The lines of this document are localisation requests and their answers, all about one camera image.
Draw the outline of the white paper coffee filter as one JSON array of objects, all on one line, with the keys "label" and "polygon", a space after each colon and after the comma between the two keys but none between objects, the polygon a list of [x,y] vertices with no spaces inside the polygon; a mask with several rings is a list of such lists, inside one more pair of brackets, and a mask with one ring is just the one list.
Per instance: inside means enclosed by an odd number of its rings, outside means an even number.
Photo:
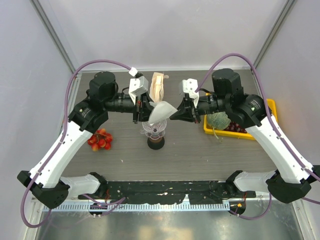
[{"label": "white paper coffee filter", "polygon": [[150,105],[153,107],[153,110],[148,118],[148,123],[150,125],[164,121],[178,111],[167,101],[150,102]]}]

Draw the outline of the clear plastic coffee dripper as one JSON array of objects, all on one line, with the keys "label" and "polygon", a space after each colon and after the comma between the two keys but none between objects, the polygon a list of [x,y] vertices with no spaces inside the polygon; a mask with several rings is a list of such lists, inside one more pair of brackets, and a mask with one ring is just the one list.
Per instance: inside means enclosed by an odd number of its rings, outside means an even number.
[{"label": "clear plastic coffee dripper", "polygon": [[140,133],[152,140],[158,140],[165,135],[167,121],[162,120],[154,124],[149,124],[147,121],[141,123]]}]

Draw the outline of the black base glass carafe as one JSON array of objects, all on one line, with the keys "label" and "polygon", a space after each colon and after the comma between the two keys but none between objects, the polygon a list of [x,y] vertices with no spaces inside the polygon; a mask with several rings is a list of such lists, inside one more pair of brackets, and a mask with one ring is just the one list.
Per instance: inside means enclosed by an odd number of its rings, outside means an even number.
[{"label": "black base glass carafe", "polygon": [[147,145],[152,150],[160,150],[165,145],[164,134],[161,133],[149,133],[145,134],[147,136]]}]

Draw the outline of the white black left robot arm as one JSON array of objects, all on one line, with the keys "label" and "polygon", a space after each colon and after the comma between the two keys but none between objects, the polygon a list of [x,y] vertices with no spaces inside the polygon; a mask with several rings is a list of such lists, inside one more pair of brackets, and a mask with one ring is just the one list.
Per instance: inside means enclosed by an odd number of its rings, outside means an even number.
[{"label": "white black left robot arm", "polygon": [[130,79],[127,94],[118,91],[112,72],[96,73],[89,82],[87,97],[69,114],[67,129],[42,160],[30,171],[22,170],[17,179],[51,210],[69,197],[87,194],[102,199],[107,193],[107,181],[100,174],[63,177],[62,173],[81,146],[108,120],[109,112],[130,113],[135,123],[148,121],[153,109],[148,88],[149,82],[142,73]]}]

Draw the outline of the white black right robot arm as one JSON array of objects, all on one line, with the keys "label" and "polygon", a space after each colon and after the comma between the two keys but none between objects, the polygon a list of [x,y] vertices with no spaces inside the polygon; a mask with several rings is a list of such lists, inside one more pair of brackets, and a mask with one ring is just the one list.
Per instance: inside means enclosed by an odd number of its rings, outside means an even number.
[{"label": "white black right robot arm", "polygon": [[212,73],[211,79],[214,91],[205,96],[196,92],[196,79],[182,80],[183,99],[170,120],[199,123],[204,115],[226,113],[255,138],[276,166],[270,172],[235,171],[226,180],[227,193],[238,197],[247,191],[265,192],[286,204],[304,198],[320,176],[320,167],[308,162],[293,147],[260,96],[244,93],[237,72],[219,69]]}]

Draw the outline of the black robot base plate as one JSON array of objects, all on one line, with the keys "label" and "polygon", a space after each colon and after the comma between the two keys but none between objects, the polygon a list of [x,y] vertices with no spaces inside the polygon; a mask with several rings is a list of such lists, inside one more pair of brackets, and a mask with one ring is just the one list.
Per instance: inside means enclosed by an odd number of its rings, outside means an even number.
[{"label": "black robot base plate", "polygon": [[231,183],[214,180],[198,181],[107,181],[101,190],[89,194],[95,200],[125,204],[173,205],[188,197],[191,205],[221,204],[232,198],[255,198],[254,191],[243,192]]}]

